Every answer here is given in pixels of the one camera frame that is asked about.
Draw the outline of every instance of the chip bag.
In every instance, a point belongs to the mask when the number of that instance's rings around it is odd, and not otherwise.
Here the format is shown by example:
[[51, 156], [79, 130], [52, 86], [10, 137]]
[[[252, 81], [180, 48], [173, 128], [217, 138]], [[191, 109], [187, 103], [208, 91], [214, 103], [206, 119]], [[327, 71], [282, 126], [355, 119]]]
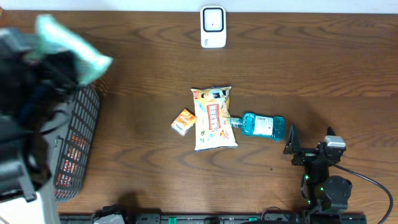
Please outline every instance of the chip bag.
[[217, 147], [237, 147], [230, 124], [229, 90], [231, 87], [191, 89], [195, 103], [195, 151]]

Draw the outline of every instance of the bottle label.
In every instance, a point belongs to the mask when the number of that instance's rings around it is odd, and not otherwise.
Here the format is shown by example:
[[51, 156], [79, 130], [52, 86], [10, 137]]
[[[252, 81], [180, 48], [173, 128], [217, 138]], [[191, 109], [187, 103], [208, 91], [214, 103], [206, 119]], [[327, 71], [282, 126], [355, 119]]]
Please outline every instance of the bottle label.
[[262, 134], [262, 135], [271, 136], [273, 126], [274, 126], [273, 118], [256, 116], [256, 122], [254, 124], [253, 134]]

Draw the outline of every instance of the blue bottle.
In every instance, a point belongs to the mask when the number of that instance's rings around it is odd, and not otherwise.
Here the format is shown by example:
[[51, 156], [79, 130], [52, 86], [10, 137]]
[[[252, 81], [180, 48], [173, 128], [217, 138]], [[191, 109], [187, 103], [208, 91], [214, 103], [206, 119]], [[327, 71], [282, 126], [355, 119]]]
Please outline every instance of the blue bottle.
[[242, 134], [259, 136], [281, 141], [285, 137], [285, 119], [281, 116], [259, 116], [254, 113], [245, 113], [243, 118], [231, 118], [234, 128], [241, 128]]

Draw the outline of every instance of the wood grain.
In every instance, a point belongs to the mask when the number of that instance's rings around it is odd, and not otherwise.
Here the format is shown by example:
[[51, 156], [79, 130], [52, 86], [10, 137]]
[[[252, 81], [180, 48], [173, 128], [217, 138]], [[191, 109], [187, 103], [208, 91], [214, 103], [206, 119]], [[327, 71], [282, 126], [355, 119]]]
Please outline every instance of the wood grain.
[[[0, 26], [32, 31], [40, 12], [6, 11]], [[384, 184], [398, 198], [398, 16], [230, 13], [222, 49], [200, 47], [199, 13], [53, 12], [114, 57], [100, 82], [108, 95], [82, 193], [61, 213], [122, 203], [133, 211], [261, 212], [306, 206], [303, 167], [284, 142], [248, 138], [239, 147], [194, 153], [195, 136], [170, 128], [191, 87], [231, 85], [230, 112], [281, 115], [304, 146], [327, 126], [345, 139], [341, 165]], [[349, 212], [378, 222], [388, 207], [376, 186], [353, 183]], [[398, 222], [393, 210], [386, 223]]]

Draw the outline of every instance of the white device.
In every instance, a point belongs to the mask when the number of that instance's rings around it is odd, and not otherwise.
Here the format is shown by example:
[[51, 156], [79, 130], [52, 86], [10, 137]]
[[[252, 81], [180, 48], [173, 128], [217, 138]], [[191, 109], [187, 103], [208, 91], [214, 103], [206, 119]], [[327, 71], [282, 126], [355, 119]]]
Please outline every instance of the white device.
[[205, 6], [200, 11], [200, 42], [204, 48], [226, 44], [226, 13], [221, 6]]

